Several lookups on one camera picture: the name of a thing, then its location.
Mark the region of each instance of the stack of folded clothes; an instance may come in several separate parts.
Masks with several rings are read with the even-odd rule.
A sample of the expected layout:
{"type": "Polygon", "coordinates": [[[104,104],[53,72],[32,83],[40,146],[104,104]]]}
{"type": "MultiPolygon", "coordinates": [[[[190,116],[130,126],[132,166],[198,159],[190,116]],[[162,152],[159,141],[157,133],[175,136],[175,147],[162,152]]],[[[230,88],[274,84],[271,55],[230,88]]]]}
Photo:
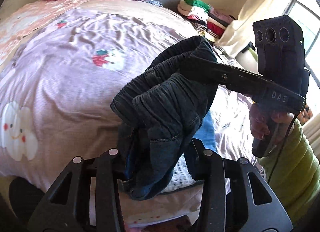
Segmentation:
{"type": "Polygon", "coordinates": [[[227,26],[234,20],[232,16],[217,11],[201,0],[181,0],[178,12],[190,21],[201,35],[213,42],[221,38],[227,26]]]}

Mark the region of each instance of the cartoon character print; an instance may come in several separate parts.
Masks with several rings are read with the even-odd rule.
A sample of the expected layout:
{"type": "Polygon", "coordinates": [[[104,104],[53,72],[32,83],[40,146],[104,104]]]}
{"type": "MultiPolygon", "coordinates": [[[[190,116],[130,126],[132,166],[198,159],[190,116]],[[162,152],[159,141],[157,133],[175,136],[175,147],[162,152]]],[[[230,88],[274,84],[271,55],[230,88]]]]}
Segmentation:
{"type": "Polygon", "coordinates": [[[34,159],[38,150],[38,140],[32,130],[31,111],[13,101],[5,105],[0,118],[0,146],[19,162],[25,155],[28,160],[34,159]]]}
{"type": "Polygon", "coordinates": [[[67,25],[67,21],[66,20],[59,21],[56,25],[58,26],[58,29],[61,29],[62,27],[67,25]]]}
{"type": "Polygon", "coordinates": [[[110,70],[121,70],[124,67],[123,52],[119,50],[103,50],[96,51],[96,55],[92,57],[92,62],[102,68],[110,70]]]}

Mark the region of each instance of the dark denim jeans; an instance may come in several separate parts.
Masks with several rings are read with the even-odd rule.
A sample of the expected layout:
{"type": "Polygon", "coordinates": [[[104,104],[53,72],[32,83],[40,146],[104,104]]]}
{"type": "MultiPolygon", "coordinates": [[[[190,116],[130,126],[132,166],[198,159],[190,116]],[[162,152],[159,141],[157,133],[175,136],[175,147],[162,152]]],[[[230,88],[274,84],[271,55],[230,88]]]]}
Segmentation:
{"type": "Polygon", "coordinates": [[[216,84],[201,84],[179,73],[179,64],[189,57],[217,62],[203,37],[183,40],[156,57],[110,105],[124,122],[117,148],[126,161],[123,188],[132,199],[152,198],[167,186],[213,102],[216,84]]]}

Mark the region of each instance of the handle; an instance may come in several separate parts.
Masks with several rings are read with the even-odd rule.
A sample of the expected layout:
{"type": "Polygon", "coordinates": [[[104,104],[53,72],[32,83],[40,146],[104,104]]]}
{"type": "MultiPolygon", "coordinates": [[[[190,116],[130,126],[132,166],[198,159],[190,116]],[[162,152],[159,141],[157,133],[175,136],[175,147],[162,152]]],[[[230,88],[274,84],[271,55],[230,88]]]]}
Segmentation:
{"type": "Polygon", "coordinates": [[[263,140],[255,138],[252,144],[252,154],[258,158],[267,157],[275,146],[275,138],[279,131],[279,124],[269,117],[267,122],[270,134],[266,135],[263,140]]]}

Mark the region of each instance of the camera lens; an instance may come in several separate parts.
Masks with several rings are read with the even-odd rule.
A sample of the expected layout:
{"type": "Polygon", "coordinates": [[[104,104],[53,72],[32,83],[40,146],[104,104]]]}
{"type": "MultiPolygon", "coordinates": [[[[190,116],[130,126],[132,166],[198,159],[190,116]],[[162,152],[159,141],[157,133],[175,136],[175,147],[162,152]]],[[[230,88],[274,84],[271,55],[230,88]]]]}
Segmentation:
{"type": "Polygon", "coordinates": [[[289,32],[286,28],[281,28],[280,30],[280,39],[283,41],[283,42],[287,42],[289,40],[289,32]]]}
{"type": "Polygon", "coordinates": [[[257,41],[262,41],[262,39],[263,39],[262,31],[260,31],[260,30],[257,31],[256,37],[257,37],[257,41]]]}
{"type": "Polygon", "coordinates": [[[276,32],[272,28],[267,28],[266,38],[269,43],[274,43],[276,41],[276,32]]]}

